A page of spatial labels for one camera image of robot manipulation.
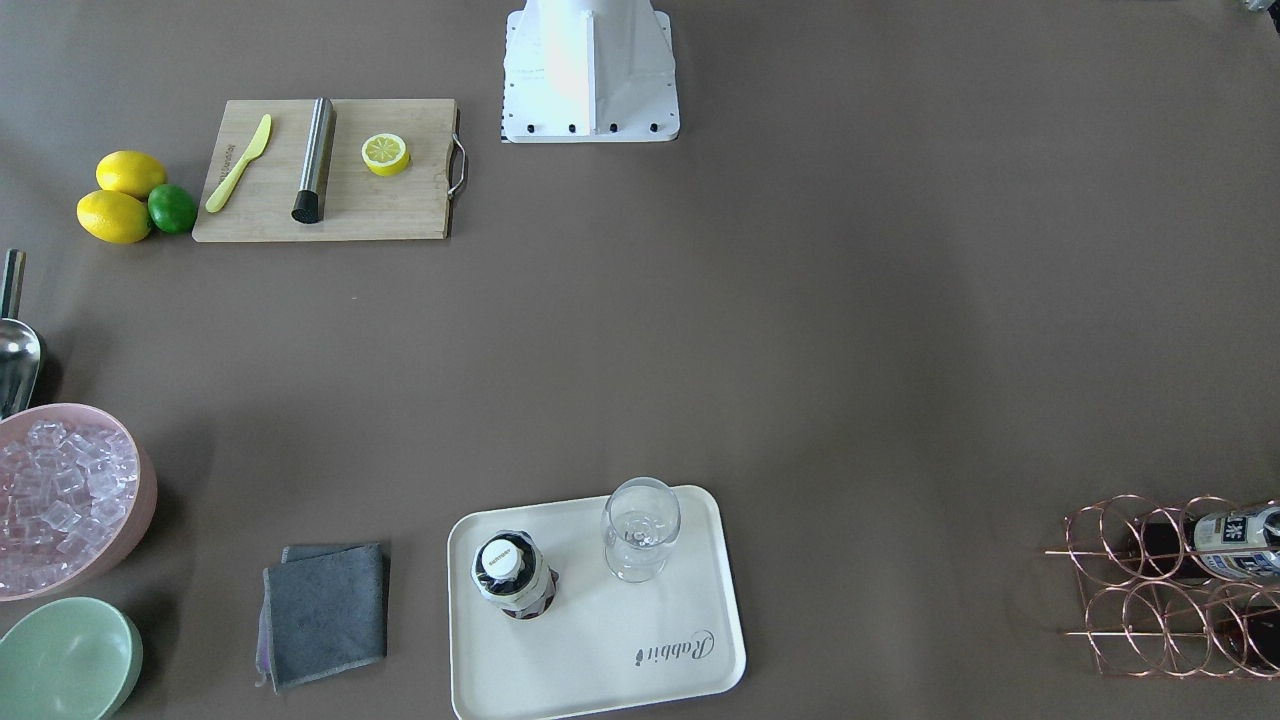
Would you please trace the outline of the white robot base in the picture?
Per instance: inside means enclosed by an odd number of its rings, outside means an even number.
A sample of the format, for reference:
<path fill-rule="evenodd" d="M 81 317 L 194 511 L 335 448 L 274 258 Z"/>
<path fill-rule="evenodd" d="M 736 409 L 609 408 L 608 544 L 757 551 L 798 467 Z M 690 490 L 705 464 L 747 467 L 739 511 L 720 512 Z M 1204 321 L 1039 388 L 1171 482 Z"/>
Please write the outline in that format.
<path fill-rule="evenodd" d="M 527 1 L 504 23 L 507 143 L 657 143 L 681 132 L 671 18 L 649 1 Z"/>

